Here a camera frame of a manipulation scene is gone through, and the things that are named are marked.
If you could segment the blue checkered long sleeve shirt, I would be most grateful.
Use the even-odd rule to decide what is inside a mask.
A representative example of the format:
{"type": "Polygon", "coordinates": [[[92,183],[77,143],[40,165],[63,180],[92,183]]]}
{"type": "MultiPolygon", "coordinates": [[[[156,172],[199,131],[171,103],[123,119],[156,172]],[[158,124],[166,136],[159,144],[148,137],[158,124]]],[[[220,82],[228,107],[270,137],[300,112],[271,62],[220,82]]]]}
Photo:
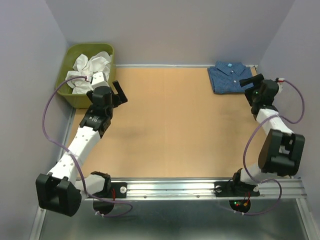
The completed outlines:
{"type": "Polygon", "coordinates": [[[207,68],[209,80],[214,94],[242,94],[246,89],[252,88],[253,84],[240,86],[240,80],[251,78],[250,67],[241,62],[217,61],[214,66],[207,68]]]}

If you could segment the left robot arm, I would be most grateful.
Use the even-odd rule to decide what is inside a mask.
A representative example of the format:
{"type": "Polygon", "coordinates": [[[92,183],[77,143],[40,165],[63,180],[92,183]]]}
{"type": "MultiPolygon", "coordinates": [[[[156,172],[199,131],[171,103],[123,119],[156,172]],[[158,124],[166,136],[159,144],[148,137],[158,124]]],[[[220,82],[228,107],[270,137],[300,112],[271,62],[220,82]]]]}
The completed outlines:
{"type": "Polygon", "coordinates": [[[40,208],[72,217],[82,201],[93,198],[109,205],[108,210],[96,211],[96,214],[109,217],[117,203],[110,175],[94,171],[84,177],[81,167],[111,125],[114,108],[128,101],[120,83],[115,80],[112,84],[113,88],[98,86],[87,92],[91,105],[69,147],[56,142],[43,130],[47,140],[62,148],[64,153],[47,174],[41,173],[35,180],[40,208]]]}

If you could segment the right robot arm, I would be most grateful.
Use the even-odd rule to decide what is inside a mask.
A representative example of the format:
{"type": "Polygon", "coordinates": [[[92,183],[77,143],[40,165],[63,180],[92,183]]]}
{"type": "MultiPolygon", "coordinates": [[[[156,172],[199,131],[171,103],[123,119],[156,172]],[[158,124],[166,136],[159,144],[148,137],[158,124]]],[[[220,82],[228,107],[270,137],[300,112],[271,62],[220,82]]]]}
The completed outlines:
{"type": "Polygon", "coordinates": [[[286,126],[286,117],[279,114],[273,102],[283,89],[284,78],[266,79],[262,74],[242,79],[239,84],[245,87],[244,95],[251,107],[251,114],[263,129],[266,139],[258,155],[257,163],[239,169],[230,182],[231,192],[242,195],[254,191],[262,183],[276,178],[297,174],[305,146],[305,137],[286,126]]]}

